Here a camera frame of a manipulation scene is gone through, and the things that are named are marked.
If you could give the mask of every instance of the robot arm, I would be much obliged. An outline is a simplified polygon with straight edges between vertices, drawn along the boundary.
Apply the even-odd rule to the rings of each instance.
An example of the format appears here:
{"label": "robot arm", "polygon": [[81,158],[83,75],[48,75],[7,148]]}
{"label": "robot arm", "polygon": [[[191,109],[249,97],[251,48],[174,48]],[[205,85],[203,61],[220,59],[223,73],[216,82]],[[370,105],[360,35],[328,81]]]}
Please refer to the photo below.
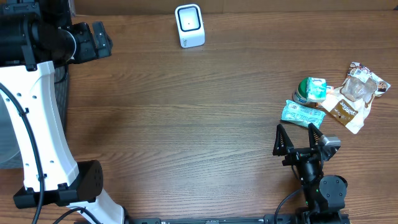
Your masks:
{"label": "robot arm", "polygon": [[322,134],[312,123],[308,125],[310,147],[294,148],[281,124],[277,126],[274,156],[285,156],[283,166],[297,168],[296,176],[302,185],[307,207],[298,208],[292,223],[348,223],[348,216],[340,210],[345,207],[347,181],[338,175],[323,175],[323,161],[329,161],[339,150],[341,141],[336,136]]}
{"label": "robot arm", "polygon": [[[56,67],[111,55],[113,44],[102,23],[93,24],[94,36],[88,24],[72,25],[65,0],[9,1],[0,9],[0,83],[7,90],[0,94],[24,163],[24,186],[14,196],[16,206],[38,207],[40,212],[41,205],[56,203],[71,209],[83,207],[100,223],[128,222],[122,206],[103,189],[100,163],[73,159],[55,101]],[[9,95],[24,114],[16,110]],[[21,116],[30,124],[40,164]],[[88,212],[82,215],[97,223]]]}

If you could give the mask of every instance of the brown snack wrapper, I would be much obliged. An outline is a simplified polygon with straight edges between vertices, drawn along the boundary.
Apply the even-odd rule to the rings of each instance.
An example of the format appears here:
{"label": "brown snack wrapper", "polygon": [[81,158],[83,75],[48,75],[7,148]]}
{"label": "brown snack wrapper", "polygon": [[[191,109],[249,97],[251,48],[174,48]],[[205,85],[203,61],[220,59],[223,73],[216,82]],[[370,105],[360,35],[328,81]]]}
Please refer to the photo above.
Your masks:
{"label": "brown snack wrapper", "polygon": [[353,62],[342,86],[327,94],[321,106],[356,134],[369,116],[373,99],[384,94],[390,87],[388,82],[370,69]]}

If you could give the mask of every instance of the small white device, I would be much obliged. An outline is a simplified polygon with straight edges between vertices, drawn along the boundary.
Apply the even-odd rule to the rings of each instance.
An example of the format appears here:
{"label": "small white device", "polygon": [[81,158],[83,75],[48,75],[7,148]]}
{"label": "small white device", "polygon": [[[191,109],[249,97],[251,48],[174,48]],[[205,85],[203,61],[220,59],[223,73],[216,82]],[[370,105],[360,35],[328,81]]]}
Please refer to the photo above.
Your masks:
{"label": "small white device", "polygon": [[181,47],[189,48],[205,43],[205,28],[197,4],[187,4],[175,9]]}

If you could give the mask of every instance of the food package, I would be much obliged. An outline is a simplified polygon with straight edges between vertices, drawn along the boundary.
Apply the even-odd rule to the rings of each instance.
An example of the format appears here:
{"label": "food package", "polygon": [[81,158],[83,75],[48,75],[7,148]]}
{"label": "food package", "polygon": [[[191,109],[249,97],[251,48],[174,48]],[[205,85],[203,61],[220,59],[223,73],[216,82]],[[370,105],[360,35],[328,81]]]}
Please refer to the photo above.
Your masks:
{"label": "food package", "polygon": [[282,112],[281,120],[288,121],[308,128],[313,123],[318,129],[321,126],[326,113],[313,108],[307,108],[291,100],[286,100],[286,106]]}
{"label": "food package", "polygon": [[293,100],[300,105],[311,104],[311,102],[307,101],[307,81],[308,77],[304,78],[293,92]]}
{"label": "food package", "polygon": [[364,126],[375,96],[381,96],[389,88],[390,84],[370,69],[353,62],[343,85],[327,94],[321,105],[356,134]]}
{"label": "food package", "polygon": [[[335,90],[335,87],[333,87],[333,86],[326,86],[326,94],[333,93],[334,90]],[[315,107],[316,107],[316,108],[323,109],[323,106],[321,105],[321,103],[315,103]]]}

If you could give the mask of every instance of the wooden table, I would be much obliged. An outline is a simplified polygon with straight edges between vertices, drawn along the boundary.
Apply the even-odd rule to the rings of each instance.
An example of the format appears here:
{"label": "wooden table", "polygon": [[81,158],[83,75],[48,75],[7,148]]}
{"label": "wooden table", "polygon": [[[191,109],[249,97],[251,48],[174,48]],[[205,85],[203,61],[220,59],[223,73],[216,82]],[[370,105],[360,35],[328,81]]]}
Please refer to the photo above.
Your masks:
{"label": "wooden table", "polygon": [[[206,44],[181,49],[174,15],[77,17],[103,21],[110,58],[70,66],[67,139],[78,161],[97,159],[104,187],[133,217],[248,217],[274,213],[299,187],[272,157],[286,99],[304,77],[339,86],[352,61],[392,87],[350,133],[331,116],[321,131],[342,147],[325,174],[348,181],[353,223],[398,220],[398,12],[204,15]],[[307,130],[285,128],[297,147]],[[22,170],[0,171],[0,223],[30,223],[12,195]],[[288,201],[281,213],[304,206]],[[52,223],[66,208],[43,208]],[[70,215],[73,223],[79,215]]]}

